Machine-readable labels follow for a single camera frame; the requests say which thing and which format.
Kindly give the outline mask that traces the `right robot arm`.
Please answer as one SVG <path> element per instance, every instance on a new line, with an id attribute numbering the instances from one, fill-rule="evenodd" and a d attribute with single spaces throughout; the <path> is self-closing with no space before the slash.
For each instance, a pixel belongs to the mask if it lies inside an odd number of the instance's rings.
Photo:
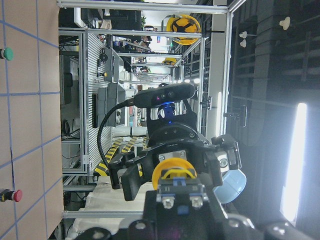
<path id="1" fill-rule="evenodd" d="M 232 202 L 243 191 L 247 178 L 241 169 L 238 142 L 229 134 L 207 140 L 197 132 L 197 115 L 187 100 L 186 113 L 177 115 L 174 103 L 159 106 L 157 118 L 146 110 L 147 148 L 139 155 L 121 153 L 108 164 L 113 189 L 123 189 L 127 201 L 151 181 L 155 190 L 174 178 L 199 179 L 217 200 Z"/>

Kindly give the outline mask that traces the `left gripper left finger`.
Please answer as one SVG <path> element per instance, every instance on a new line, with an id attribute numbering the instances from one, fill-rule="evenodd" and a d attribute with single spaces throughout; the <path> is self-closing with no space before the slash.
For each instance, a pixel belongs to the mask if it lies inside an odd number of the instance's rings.
<path id="1" fill-rule="evenodd" d="M 165 209 L 162 203 L 156 201 L 156 197 L 156 191 L 146 192 L 143 219 L 151 222 L 155 240 L 179 240 L 179 219 L 176 209 Z"/>

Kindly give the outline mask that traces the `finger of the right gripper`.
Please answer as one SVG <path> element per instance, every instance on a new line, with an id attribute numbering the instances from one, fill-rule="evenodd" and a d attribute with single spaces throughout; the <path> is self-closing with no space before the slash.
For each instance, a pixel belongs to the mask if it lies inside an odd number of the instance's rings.
<path id="1" fill-rule="evenodd" d="M 238 142 L 229 134 L 213 137 L 207 146 L 205 158 L 208 174 L 213 186 L 223 184 L 222 175 L 241 168 Z"/>

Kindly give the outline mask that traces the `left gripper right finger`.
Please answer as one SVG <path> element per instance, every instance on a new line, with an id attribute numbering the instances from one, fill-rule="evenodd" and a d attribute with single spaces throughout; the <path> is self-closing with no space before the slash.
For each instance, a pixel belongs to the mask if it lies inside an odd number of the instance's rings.
<path id="1" fill-rule="evenodd" d="M 197 189 L 189 194 L 189 215 L 194 219 L 209 220 L 213 223 L 223 222 L 227 214 L 212 190 Z"/>

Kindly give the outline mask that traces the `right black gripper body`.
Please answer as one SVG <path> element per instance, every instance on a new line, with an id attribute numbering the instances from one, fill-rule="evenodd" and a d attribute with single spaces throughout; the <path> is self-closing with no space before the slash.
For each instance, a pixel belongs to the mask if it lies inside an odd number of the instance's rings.
<path id="1" fill-rule="evenodd" d="M 149 137 L 146 154 L 141 161 L 142 183 L 158 183 L 174 178 L 199 179 L 202 183 L 213 181 L 213 145 L 182 122 L 192 120 L 195 113 L 175 115 L 178 119 L 152 120 L 159 127 Z"/>

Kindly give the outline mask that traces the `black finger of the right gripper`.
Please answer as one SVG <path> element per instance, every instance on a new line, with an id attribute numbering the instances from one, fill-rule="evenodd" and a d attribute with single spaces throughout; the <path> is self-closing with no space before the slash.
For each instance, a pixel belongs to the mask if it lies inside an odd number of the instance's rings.
<path id="1" fill-rule="evenodd" d="M 141 186 L 138 165 L 129 166 L 134 157 L 134 152 L 117 154 L 108 164 L 111 186 L 114 190 L 122 189 L 126 201 L 133 201 Z"/>

